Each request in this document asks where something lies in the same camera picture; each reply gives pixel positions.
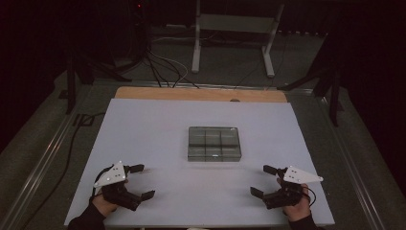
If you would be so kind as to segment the clear plastic compartment box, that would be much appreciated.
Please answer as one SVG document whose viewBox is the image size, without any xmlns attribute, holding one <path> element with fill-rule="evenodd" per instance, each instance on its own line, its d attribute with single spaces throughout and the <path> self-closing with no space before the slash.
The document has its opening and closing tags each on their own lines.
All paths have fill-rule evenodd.
<svg viewBox="0 0 406 230">
<path fill-rule="evenodd" d="M 242 153 L 238 129 L 226 126 L 190 126 L 190 162 L 239 162 Z"/>
</svg>

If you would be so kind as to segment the person's left hand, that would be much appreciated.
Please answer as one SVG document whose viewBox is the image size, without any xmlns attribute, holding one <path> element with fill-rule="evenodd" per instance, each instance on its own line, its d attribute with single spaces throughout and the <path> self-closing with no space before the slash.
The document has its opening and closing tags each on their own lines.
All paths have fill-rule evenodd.
<svg viewBox="0 0 406 230">
<path fill-rule="evenodd" d="M 107 218 L 110 214 L 115 212 L 119 206 L 104 199 L 103 194 L 97 194 L 92 199 L 92 204 L 97 210 Z"/>
</svg>

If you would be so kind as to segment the white metal stand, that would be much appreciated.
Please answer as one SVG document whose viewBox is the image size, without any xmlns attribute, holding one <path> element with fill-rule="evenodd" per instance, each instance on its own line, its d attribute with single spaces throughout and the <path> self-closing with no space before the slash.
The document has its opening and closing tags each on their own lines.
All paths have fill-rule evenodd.
<svg viewBox="0 0 406 230">
<path fill-rule="evenodd" d="M 276 72 L 270 56 L 277 29 L 282 17 L 284 4 L 277 6 L 276 12 L 270 17 L 212 14 L 201 12 L 201 0 L 196 0 L 195 37 L 192 55 L 192 72 L 198 73 L 200 68 L 202 30 L 215 32 L 240 32 L 269 35 L 267 43 L 261 47 L 262 59 L 268 78 L 274 78 Z"/>
</svg>

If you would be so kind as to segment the metal floor rail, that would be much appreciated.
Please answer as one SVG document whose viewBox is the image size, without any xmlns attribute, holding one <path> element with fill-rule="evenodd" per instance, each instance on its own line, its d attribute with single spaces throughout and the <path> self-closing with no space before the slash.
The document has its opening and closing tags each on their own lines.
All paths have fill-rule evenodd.
<svg viewBox="0 0 406 230">
<path fill-rule="evenodd" d="M 80 92 L 67 112 L 64 100 L 50 96 L 0 154 L 0 230 L 18 227 L 86 97 Z"/>
<path fill-rule="evenodd" d="M 114 80 L 95 80 L 93 85 L 105 85 L 105 86 L 133 86 L 133 87 L 157 87 L 169 89 L 172 84 L 167 85 L 163 82 L 156 81 L 114 81 Z M 180 83 L 175 88 L 191 88 L 191 89 L 225 89 L 225 90 L 258 90 L 258 91 L 277 91 L 280 90 L 277 87 L 271 86 L 233 86 L 233 85 L 218 85 L 218 84 L 201 84 L 201 83 Z M 312 95 L 312 89 L 294 88 L 289 91 L 282 91 L 285 94 L 294 95 Z"/>
<path fill-rule="evenodd" d="M 371 194 L 363 182 L 360 172 L 356 168 L 355 162 L 351 157 L 349 148 L 345 143 L 339 128 L 335 126 L 329 118 L 329 105 L 327 99 L 316 97 L 315 101 L 317 105 L 319 105 L 323 117 L 326 120 L 328 129 L 333 136 L 334 143 L 338 146 L 338 154 L 344 162 L 347 175 L 350 178 L 351 185 L 356 193 L 370 228 L 372 230 L 387 230 L 381 216 L 376 210 Z"/>
</svg>

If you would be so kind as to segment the black tripod stand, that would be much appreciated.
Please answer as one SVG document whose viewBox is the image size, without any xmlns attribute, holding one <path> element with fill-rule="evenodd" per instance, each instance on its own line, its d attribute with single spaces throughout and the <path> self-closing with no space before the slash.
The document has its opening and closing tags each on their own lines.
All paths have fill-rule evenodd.
<svg viewBox="0 0 406 230">
<path fill-rule="evenodd" d="M 312 93 L 315 97 L 329 95 L 329 119 L 337 127 L 338 99 L 340 89 L 340 67 L 343 60 L 344 41 L 334 33 L 329 33 L 306 75 L 288 85 L 279 86 L 282 91 L 290 91 L 309 81 L 318 80 Z"/>
</svg>

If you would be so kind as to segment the dark equipment tower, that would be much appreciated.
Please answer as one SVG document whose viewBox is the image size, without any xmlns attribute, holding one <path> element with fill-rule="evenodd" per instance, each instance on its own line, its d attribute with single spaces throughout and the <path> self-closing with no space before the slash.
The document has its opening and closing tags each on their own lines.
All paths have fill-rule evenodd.
<svg viewBox="0 0 406 230">
<path fill-rule="evenodd" d="M 147 49 L 147 29 L 143 0 L 103 0 L 103 29 L 108 63 L 139 61 Z"/>
</svg>

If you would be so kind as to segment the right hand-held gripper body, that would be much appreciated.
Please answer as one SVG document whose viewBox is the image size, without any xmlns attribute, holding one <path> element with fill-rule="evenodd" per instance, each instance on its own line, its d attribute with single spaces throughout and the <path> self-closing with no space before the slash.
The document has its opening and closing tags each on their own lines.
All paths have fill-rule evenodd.
<svg viewBox="0 0 406 230">
<path fill-rule="evenodd" d="M 263 195 L 261 199 L 267 209 L 296 205 L 303 194 L 302 184 L 324 180 L 317 174 L 305 172 L 293 166 L 277 170 L 281 187 L 272 194 Z"/>
</svg>

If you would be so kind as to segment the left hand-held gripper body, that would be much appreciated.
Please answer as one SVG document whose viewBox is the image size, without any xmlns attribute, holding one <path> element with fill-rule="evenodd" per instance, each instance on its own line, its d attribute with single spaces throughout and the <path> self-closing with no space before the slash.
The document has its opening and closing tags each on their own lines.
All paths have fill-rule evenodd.
<svg viewBox="0 0 406 230">
<path fill-rule="evenodd" d="M 103 169 L 95 179 L 92 194 L 101 190 L 104 199 L 121 207 L 135 211 L 141 204 L 141 198 L 127 190 L 125 182 L 130 174 L 129 167 L 119 161 Z"/>
</svg>

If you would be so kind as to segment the white table mat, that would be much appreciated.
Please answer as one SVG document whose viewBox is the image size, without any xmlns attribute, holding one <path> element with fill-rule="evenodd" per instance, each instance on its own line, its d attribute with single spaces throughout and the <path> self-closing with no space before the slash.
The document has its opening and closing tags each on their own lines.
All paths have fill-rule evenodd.
<svg viewBox="0 0 406 230">
<path fill-rule="evenodd" d="M 234 127 L 242 157 L 237 162 L 191 162 L 190 127 Z M 280 209 L 269 210 L 251 195 L 278 189 L 263 172 L 294 166 L 315 171 L 290 103 L 235 103 L 114 99 L 73 198 L 68 219 L 85 209 L 97 174 L 123 162 L 142 164 L 127 189 L 154 191 L 136 211 L 121 208 L 108 227 L 270 227 L 287 223 Z"/>
</svg>

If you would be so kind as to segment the person's right hand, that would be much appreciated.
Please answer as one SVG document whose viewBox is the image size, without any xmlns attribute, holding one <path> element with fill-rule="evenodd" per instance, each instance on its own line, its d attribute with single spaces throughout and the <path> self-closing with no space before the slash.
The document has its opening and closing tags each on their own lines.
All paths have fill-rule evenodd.
<svg viewBox="0 0 406 230">
<path fill-rule="evenodd" d="M 304 219 L 311 214 L 308 186 L 306 184 L 302 184 L 301 187 L 303 188 L 301 200 L 296 205 L 282 207 L 282 210 L 286 214 L 287 219 L 291 222 Z"/>
</svg>

